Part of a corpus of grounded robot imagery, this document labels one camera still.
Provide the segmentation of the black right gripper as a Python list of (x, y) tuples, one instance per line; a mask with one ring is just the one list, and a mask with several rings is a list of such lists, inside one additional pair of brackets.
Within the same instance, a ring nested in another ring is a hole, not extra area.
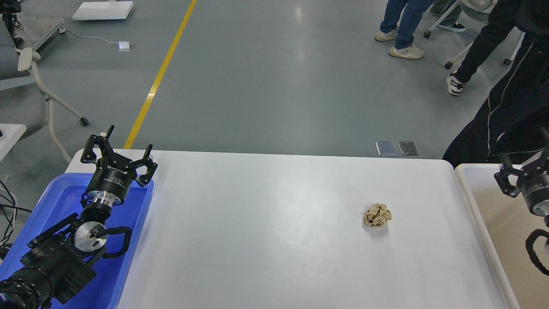
[[(500, 153), (500, 170), (494, 174), (494, 178), (504, 195), (515, 198), (521, 192), (530, 213), (547, 216), (549, 213), (549, 176), (546, 170), (549, 158), (549, 131), (546, 127), (542, 127), (541, 133), (545, 139), (545, 147), (538, 158), (537, 169), (541, 171), (518, 170), (513, 167), (510, 157), (506, 153)], [(509, 176), (511, 175), (520, 179), (519, 187), (510, 183)]]

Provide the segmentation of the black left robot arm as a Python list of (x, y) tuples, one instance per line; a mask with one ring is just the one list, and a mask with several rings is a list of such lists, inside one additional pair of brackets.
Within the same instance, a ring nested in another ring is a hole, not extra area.
[(73, 213), (28, 242), (22, 268), (1, 282), (3, 309), (49, 309), (52, 299), (65, 304), (96, 276), (98, 260), (119, 258), (130, 247), (132, 229), (106, 227), (115, 206), (125, 202), (132, 182), (145, 187), (157, 163), (148, 145), (143, 157), (132, 160), (116, 153), (109, 143), (114, 130), (91, 135), (81, 155), (95, 172), (81, 196), (82, 211)]

